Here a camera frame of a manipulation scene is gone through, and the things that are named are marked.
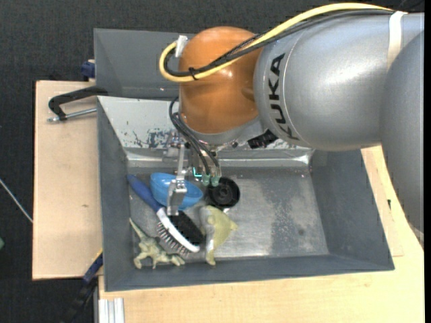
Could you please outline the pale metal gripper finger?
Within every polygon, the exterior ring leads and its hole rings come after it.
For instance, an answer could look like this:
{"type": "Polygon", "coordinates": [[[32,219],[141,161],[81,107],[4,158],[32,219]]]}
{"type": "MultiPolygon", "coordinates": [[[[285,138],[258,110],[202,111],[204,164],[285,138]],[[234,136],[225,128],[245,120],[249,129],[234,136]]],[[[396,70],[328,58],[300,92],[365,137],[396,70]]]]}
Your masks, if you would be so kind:
{"type": "Polygon", "coordinates": [[[187,193],[184,179],[173,179],[168,187],[166,211],[168,215],[178,215],[178,208],[182,205],[187,193]]]}

